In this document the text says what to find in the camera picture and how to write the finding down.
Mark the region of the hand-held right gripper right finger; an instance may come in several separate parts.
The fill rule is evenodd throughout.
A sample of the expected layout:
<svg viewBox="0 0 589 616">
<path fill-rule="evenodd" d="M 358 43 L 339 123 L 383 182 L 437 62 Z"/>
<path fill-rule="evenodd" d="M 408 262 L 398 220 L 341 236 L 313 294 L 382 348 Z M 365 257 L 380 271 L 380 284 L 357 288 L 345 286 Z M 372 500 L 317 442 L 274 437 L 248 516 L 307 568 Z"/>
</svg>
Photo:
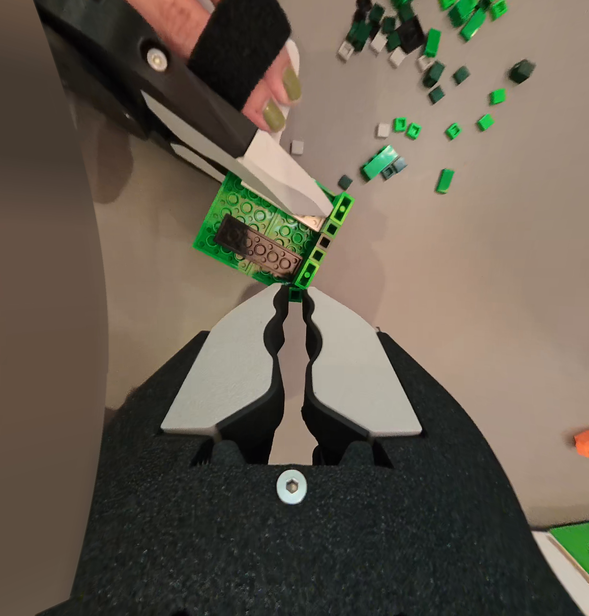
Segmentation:
<svg viewBox="0 0 589 616">
<path fill-rule="evenodd" d="M 318 288 L 303 298 L 306 324 L 301 414 L 320 446 L 386 437 L 416 437 L 422 425 L 366 319 Z"/>
</svg>

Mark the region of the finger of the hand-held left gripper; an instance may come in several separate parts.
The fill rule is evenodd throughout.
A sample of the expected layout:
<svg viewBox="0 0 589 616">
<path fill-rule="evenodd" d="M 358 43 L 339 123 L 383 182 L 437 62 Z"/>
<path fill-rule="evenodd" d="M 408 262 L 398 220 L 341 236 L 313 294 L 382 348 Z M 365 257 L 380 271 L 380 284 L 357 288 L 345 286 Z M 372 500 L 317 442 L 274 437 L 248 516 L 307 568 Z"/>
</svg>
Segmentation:
<svg viewBox="0 0 589 616">
<path fill-rule="evenodd" d="M 200 150 L 180 140 L 169 140 L 169 146 L 173 154 L 201 171 L 210 178 L 222 183 L 231 169 L 225 163 L 232 162 L 232 157 L 217 145 L 205 144 Z"/>
<path fill-rule="evenodd" d="M 301 217 L 331 214 L 332 205 L 321 188 L 270 134 L 256 131 L 237 162 L 248 173 L 248 184 L 283 210 Z"/>
</svg>

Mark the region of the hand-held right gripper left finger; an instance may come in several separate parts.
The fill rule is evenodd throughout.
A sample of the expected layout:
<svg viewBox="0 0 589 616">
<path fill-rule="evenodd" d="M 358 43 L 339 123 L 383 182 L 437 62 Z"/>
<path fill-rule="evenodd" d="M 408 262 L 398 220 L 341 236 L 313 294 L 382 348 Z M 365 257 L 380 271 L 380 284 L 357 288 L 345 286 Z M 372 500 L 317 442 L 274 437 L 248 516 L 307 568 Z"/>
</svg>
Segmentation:
<svg viewBox="0 0 589 616">
<path fill-rule="evenodd" d="M 288 288 L 275 283 L 237 305 L 208 333 L 161 430 L 262 442 L 283 417 L 278 353 Z"/>
</svg>

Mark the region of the green lego plate assembly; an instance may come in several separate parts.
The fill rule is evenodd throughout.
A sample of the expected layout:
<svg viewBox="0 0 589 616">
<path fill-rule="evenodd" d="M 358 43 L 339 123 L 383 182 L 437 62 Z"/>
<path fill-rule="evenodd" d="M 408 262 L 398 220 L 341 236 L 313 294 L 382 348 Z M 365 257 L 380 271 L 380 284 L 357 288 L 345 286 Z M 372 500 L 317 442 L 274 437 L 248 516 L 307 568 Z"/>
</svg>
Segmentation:
<svg viewBox="0 0 589 616">
<path fill-rule="evenodd" d="M 193 247 L 265 285 L 307 289 L 354 204 L 319 184 L 327 218 L 295 217 L 253 192 L 234 173 L 222 182 Z"/>
</svg>

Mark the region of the pile of loose lego bricks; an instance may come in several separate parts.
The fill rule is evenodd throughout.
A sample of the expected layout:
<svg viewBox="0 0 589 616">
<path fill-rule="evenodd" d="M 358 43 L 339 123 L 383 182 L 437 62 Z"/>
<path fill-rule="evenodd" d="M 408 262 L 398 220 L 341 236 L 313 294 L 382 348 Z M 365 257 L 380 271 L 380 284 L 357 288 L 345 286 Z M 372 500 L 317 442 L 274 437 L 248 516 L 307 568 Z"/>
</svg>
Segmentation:
<svg viewBox="0 0 589 616">
<path fill-rule="evenodd" d="M 340 192 L 354 179 L 364 184 L 388 180 L 403 168 L 404 158 L 388 143 L 393 135 L 416 141 L 422 131 L 416 101 L 406 114 L 404 96 L 422 91 L 430 105 L 445 96 L 441 52 L 443 31 L 458 32 L 466 44 L 487 21 L 508 12 L 507 1 L 438 1 L 441 28 L 425 28 L 422 1 L 357 1 L 352 24 L 336 53 L 335 65 L 309 59 L 304 77 L 318 77 L 304 87 L 304 112 L 311 124 L 305 136 L 331 170 L 347 173 L 337 181 Z"/>
</svg>

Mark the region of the green lego box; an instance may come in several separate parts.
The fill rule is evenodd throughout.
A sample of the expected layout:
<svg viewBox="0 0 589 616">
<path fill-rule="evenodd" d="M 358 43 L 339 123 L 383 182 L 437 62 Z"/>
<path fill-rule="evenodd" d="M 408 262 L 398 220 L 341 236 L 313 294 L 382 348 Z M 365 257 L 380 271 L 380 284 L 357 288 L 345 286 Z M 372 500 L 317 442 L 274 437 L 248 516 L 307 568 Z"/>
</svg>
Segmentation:
<svg viewBox="0 0 589 616">
<path fill-rule="evenodd" d="M 589 520 L 533 530 L 544 558 L 584 615 L 589 615 Z"/>
</svg>

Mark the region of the person's left hand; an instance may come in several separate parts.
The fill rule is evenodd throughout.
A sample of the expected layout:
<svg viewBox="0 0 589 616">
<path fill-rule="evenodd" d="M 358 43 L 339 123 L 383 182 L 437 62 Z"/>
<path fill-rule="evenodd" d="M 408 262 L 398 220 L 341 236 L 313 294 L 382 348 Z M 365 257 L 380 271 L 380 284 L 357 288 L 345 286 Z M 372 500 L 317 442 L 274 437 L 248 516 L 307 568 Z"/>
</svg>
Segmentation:
<svg viewBox="0 0 589 616">
<path fill-rule="evenodd" d="M 259 129 L 284 128 L 301 99 L 278 1 L 128 1 L 168 50 Z"/>
</svg>

